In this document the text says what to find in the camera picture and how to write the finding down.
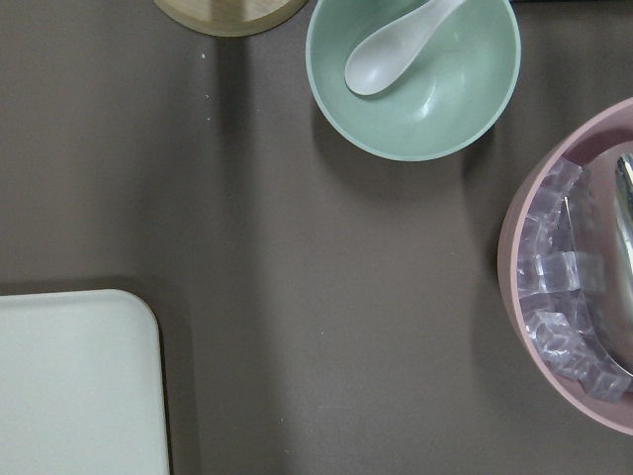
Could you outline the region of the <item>cream rabbit tray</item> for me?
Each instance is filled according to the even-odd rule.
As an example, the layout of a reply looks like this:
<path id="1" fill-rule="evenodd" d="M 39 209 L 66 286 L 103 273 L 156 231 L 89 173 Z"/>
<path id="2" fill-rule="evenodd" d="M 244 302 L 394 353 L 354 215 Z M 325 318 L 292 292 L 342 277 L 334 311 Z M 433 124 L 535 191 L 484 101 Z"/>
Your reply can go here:
<path id="1" fill-rule="evenodd" d="M 2 297 L 1 471 L 169 473 L 159 329 L 142 299 Z"/>

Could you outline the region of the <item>white ceramic spoon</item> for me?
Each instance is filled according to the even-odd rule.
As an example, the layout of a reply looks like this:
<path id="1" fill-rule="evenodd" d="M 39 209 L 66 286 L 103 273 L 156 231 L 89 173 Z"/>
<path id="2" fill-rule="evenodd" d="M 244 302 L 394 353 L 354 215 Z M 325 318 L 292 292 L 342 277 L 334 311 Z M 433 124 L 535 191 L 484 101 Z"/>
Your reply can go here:
<path id="1" fill-rule="evenodd" d="M 348 89 L 370 96 L 390 87 L 463 4 L 463 0 L 425 1 L 369 35 L 346 60 L 344 79 Z"/>

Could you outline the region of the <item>green bowl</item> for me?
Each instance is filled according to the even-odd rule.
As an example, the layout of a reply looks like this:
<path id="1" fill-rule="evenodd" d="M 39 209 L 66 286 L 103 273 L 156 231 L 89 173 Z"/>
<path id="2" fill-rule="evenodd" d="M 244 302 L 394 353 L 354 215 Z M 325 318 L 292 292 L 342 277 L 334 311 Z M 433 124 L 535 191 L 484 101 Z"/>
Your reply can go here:
<path id="1" fill-rule="evenodd" d="M 306 38 L 306 69 L 317 106 L 345 139 L 398 161 L 443 157 L 475 142 L 505 110 L 521 60 L 507 1 L 468 1 L 385 91 L 360 96 L 344 66 L 367 36 L 417 7 L 415 1 L 319 1 Z"/>

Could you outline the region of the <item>pink bowl with ice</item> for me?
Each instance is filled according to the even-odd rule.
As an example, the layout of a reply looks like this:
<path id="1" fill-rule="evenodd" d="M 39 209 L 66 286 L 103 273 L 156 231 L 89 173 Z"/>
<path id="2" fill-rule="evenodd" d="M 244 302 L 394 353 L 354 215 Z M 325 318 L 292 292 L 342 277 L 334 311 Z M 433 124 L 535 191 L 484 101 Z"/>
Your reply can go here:
<path id="1" fill-rule="evenodd" d="M 579 331 L 589 310 L 629 297 L 632 255 L 615 200 L 616 163 L 632 149 L 632 101 L 597 114 L 557 144 L 519 187 L 504 218 L 497 277 L 513 327 L 548 382 L 597 422 L 629 434 L 631 376 L 621 357 Z"/>

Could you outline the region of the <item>wooden mug tree stand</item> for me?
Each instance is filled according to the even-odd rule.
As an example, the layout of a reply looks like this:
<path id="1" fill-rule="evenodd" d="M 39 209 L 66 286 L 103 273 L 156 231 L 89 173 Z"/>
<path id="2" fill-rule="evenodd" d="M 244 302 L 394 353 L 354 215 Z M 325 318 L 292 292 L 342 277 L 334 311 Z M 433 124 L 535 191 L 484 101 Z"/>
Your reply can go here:
<path id="1" fill-rule="evenodd" d="M 196 32 L 240 38 L 276 28 L 289 20 L 306 0 L 155 0 L 169 18 Z"/>

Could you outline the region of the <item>metal scoop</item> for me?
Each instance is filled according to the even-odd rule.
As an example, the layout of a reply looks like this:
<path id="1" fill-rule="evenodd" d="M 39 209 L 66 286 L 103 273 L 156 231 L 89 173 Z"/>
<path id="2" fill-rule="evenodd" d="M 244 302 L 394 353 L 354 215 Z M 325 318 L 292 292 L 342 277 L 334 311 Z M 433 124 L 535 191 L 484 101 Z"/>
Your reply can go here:
<path id="1" fill-rule="evenodd" d="M 596 227 L 594 252 L 602 263 L 598 338 L 611 358 L 632 371 L 632 143 L 616 145 L 590 163 Z"/>

